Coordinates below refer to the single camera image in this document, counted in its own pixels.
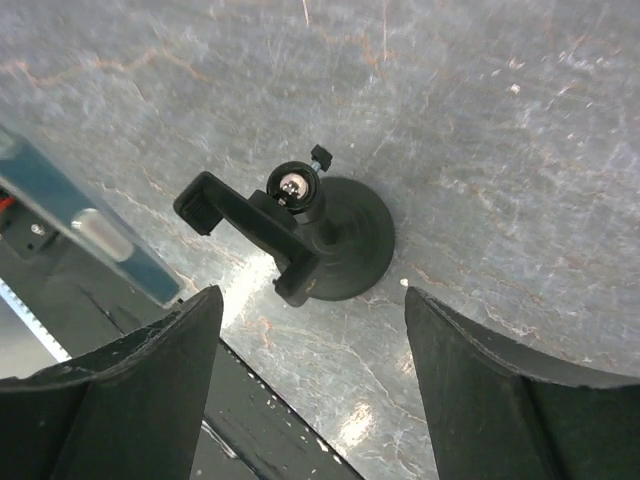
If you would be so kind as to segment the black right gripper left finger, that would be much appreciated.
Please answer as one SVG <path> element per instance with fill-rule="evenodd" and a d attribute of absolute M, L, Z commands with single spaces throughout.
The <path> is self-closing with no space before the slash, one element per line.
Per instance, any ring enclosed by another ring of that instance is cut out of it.
<path fill-rule="evenodd" d="M 188 478 L 222 313 L 208 287 L 97 350 L 2 380 L 2 478 Z"/>

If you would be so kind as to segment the black smartphone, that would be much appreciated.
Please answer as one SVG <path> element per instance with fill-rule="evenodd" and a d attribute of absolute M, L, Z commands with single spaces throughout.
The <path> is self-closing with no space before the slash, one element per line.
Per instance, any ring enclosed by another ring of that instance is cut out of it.
<path fill-rule="evenodd" d="M 15 129 L 1 126 L 1 187 L 160 306 L 184 283 L 88 184 Z"/>

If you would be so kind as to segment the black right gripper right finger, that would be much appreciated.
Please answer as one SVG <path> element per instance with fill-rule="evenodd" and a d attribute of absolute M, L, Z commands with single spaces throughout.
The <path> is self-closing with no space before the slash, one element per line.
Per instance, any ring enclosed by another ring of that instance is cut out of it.
<path fill-rule="evenodd" d="M 638 478 L 637 378 L 542 353 L 417 287 L 405 322 L 440 478 Z"/>

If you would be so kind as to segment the black phone stand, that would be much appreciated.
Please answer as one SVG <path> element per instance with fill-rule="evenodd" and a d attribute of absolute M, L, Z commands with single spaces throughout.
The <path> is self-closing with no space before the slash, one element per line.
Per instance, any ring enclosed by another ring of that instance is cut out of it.
<path fill-rule="evenodd" d="M 382 198 L 357 180 L 328 175 L 333 156 L 317 145 L 311 159 L 275 168 L 248 198 L 204 171 L 174 200 L 175 213 L 201 236 L 227 221 L 270 255 L 276 293 L 293 307 L 308 299 L 357 297 L 386 273 L 395 227 Z"/>

